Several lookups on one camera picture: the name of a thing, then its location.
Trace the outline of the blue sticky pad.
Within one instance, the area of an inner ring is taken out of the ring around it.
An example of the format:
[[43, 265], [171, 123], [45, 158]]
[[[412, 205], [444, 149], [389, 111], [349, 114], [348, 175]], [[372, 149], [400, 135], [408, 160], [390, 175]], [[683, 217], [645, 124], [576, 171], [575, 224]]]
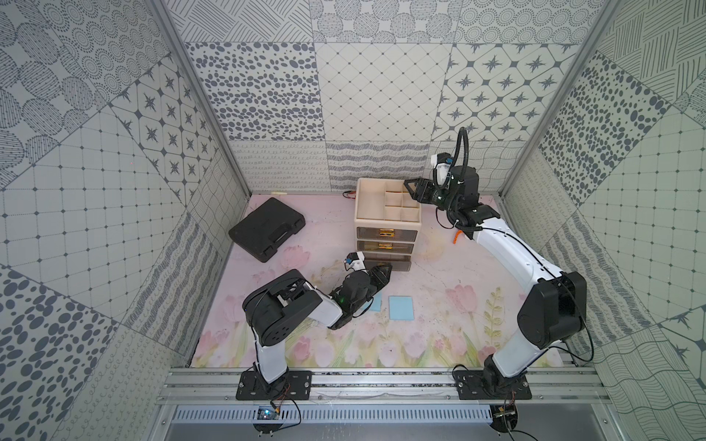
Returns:
[[382, 310], [382, 294], [377, 293], [372, 299], [371, 312], [380, 312]]
[[391, 321], [413, 321], [415, 319], [413, 299], [406, 296], [391, 296], [389, 298], [389, 318]]

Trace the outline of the beige desktop drawer organizer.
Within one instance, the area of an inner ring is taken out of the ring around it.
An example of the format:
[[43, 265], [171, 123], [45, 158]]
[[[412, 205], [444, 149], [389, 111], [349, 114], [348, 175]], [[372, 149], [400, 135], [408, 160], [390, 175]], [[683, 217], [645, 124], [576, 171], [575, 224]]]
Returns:
[[361, 178], [355, 194], [354, 226], [356, 249], [361, 241], [356, 237], [357, 227], [416, 230], [418, 239], [422, 227], [421, 204], [410, 197], [403, 180]]

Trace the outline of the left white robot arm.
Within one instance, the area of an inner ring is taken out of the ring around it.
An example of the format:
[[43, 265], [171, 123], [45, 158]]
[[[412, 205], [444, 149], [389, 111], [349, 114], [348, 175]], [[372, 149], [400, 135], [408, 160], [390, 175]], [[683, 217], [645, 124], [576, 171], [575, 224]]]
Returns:
[[375, 295], [391, 279], [393, 266], [369, 268], [348, 258], [349, 273], [341, 285], [325, 294], [297, 269], [292, 269], [253, 291], [243, 302], [246, 322], [255, 337], [255, 373], [268, 386], [284, 380], [288, 366], [285, 340], [307, 319], [338, 330], [365, 314]]

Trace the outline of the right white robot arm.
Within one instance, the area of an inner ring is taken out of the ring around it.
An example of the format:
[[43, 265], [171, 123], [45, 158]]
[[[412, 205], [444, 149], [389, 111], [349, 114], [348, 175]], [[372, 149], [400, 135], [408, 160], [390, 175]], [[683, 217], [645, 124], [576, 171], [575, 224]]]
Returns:
[[435, 206], [450, 228], [491, 253], [526, 291], [517, 315], [518, 331], [484, 362], [483, 384], [493, 394], [520, 381], [553, 344], [586, 330], [586, 279], [540, 257], [518, 238], [501, 215], [473, 192], [470, 167], [455, 166], [439, 185], [434, 178], [404, 181], [412, 200]]

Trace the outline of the black plastic tool case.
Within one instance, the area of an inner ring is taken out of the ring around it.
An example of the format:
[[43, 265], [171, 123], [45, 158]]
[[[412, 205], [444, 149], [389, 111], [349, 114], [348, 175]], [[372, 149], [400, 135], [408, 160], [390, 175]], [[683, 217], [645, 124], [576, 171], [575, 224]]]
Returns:
[[276, 198], [269, 198], [234, 226], [228, 235], [257, 261], [266, 263], [305, 224], [305, 217], [299, 211]]

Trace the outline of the green circuit board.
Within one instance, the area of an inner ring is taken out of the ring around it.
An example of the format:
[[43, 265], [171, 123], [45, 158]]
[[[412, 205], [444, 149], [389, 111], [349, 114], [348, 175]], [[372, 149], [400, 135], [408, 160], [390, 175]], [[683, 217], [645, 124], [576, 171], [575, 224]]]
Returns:
[[257, 409], [256, 421], [259, 424], [265, 424], [266, 422], [279, 421], [281, 416], [279, 415], [279, 410], [272, 406], [259, 406]]

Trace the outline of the black round connector box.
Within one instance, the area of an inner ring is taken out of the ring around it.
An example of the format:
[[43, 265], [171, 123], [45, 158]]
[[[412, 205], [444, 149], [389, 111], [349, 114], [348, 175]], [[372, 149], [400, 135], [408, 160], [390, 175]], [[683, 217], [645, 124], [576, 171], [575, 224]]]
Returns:
[[515, 405], [491, 405], [492, 422], [490, 427], [500, 434], [509, 434], [518, 424], [518, 413]]

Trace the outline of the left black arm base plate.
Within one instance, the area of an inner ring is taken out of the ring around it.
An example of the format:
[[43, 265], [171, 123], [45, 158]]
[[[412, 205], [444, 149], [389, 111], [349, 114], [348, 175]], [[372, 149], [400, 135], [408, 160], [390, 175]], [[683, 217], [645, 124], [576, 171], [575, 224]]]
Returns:
[[312, 371], [288, 369], [283, 376], [268, 383], [258, 371], [248, 369], [240, 376], [235, 397], [238, 401], [307, 401], [311, 393], [312, 377]]

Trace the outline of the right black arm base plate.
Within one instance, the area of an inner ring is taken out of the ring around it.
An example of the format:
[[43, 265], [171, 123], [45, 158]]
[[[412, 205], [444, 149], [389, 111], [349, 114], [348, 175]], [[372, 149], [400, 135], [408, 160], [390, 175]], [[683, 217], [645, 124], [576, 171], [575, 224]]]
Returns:
[[531, 400], [532, 392], [525, 375], [508, 379], [484, 370], [469, 370], [457, 366], [452, 378], [459, 399], [462, 401], [481, 400]]

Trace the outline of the aluminium mounting rail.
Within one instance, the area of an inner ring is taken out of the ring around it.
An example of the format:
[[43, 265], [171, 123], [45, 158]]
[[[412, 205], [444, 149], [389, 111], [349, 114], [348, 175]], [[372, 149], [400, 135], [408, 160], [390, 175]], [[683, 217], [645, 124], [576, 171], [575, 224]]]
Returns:
[[[242, 369], [171, 369], [159, 404], [226, 404], [236, 400]], [[526, 373], [528, 404], [609, 404], [592, 367], [548, 367]], [[457, 402], [457, 382], [446, 369], [314, 369], [307, 404]]]

